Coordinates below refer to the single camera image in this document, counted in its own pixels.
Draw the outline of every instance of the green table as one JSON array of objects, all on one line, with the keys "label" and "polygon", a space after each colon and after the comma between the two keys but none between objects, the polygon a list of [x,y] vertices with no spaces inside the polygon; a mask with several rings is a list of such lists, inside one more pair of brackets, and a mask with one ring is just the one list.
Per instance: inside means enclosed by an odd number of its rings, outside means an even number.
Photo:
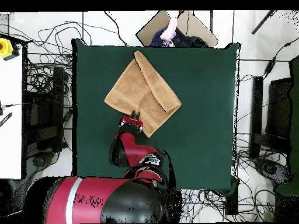
[{"label": "green table", "polygon": [[138,143],[169,153],[179,189],[230,190],[238,47],[88,47],[76,40],[77,175],[121,177],[126,170],[108,160],[123,114],[104,99],[133,53],[141,51],[182,106],[151,138],[142,133]]}]

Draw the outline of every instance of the towel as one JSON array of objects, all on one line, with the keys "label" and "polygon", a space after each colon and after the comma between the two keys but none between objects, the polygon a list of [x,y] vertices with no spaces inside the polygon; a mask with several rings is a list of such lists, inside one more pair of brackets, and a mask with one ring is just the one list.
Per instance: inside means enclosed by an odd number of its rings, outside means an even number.
[{"label": "towel", "polygon": [[140,112],[149,138],[182,104],[162,76],[139,51],[121,74],[105,103],[124,114]]}]

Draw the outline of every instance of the dark cloth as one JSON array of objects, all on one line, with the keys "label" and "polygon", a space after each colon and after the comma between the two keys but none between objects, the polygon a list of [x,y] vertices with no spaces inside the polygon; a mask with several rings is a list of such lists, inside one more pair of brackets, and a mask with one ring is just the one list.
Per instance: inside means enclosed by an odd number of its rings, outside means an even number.
[{"label": "dark cloth", "polygon": [[160,36],[167,29],[161,29],[160,31],[155,33],[154,38],[152,39],[151,47],[169,47],[163,40],[161,40]]},{"label": "dark cloth", "polygon": [[175,47],[208,47],[207,43],[204,42],[200,37],[185,36],[178,29],[176,29],[176,36],[172,39],[172,42]]}]

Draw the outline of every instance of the black cable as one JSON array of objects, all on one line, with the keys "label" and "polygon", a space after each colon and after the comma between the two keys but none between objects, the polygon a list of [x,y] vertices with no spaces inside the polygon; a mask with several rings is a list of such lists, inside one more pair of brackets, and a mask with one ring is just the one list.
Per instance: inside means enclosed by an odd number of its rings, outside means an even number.
[{"label": "black cable", "polygon": [[273,67],[275,66],[275,59],[276,59],[278,53],[279,53],[284,47],[290,46],[292,43],[296,42],[297,40],[299,40],[299,37],[296,38],[295,40],[291,41],[291,42],[286,43],[284,46],[282,46],[281,49],[278,50],[278,52],[275,54],[275,56],[272,58],[272,60],[269,61],[268,64],[267,64],[267,67],[266,67],[266,69],[265,69],[265,74],[266,74],[266,76],[265,76],[264,79],[267,78],[268,74],[271,73]]},{"label": "black cable", "polygon": [[235,26],[235,10],[232,13],[232,36],[231,36],[231,42],[234,42],[234,26]]},{"label": "black cable", "polygon": [[60,152],[58,153],[58,156],[57,156],[57,159],[56,159],[56,161],[55,161],[54,163],[52,163],[51,165],[53,165],[53,164],[55,164],[55,163],[57,163],[57,162],[58,162],[59,155],[60,155]]},{"label": "black cable", "polygon": [[188,11],[188,20],[187,20],[187,32],[186,32],[186,36],[188,34],[188,29],[189,29],[189,16],[190,16],[190,11]]},{"label": "black cable", "polygon": [[[119,25],[117,25],[116,21],[110,15],[108,15],[106,11],[104,11],[104,13],[115,23],[115,25],[117,27],[117,34],[119,35]],[[120,35],[119,35],[119,39],[124,43],[125,46],[127,45],[127,43],[123,41],[123,39],[120,37]]]},{"label": "black cable", "polygon": [[84,23],[84,25],[85,25],[85,26],[88,26],[88,27],[95,27],[95,28],[103,29],[103,30],[105,30],[105,31],[108,31],[108,32],[111,32],[111,33],[118,34],[118,33],[116,33],[115,31],[111,31],[111,30],[108,30],[108,29],[104,29],[103,27],[99,27],[99,26],[91,26],[91,25],[87,25],[86,23]]},{"label": "black cable", "polygon": [[[284,100],[284,99],[287,99],[287,97],[282,98],[282,99],[279,99],[279,100],[274,101],[274,102],[271,102],[271,104],[273,104],[273,103],[275,103],[275,102],[280,102],[280,101],[282,101],[282,100]],[[270,103],[265,104],[264,106],[262,106],[262,108],[268,106],[269,104],[270,104]],[[244,115],[243,117],[239,118],[239,119],[237,120],[237,123],[238,123],[241,119],[243,119],[243,118],[245,118],[246,116],[250,115],[251,113],[252,113],[252,111],[251,111],[250,113]]]},{"label": "black cable", "polygon": [[63,139],[64,139],[64,141],[65,141],[65,143],[67,144],[67,146],[68,146],[68,143],[67,143],[67,140],[65,140],[65,137],[64,137],[64,135],[63,135]]}]

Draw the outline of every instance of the pink object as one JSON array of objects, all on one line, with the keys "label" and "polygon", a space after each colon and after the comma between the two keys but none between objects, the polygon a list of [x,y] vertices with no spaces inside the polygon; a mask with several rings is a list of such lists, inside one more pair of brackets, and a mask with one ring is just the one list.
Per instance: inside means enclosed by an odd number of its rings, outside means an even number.
[{"label": "pink object", "polygon": [[178,20],[176,18],[171,18],[167,29],[160,36],[161,40],[164,40],[167,44],[173,44],[171,40],[175,37],[177,25]]}]

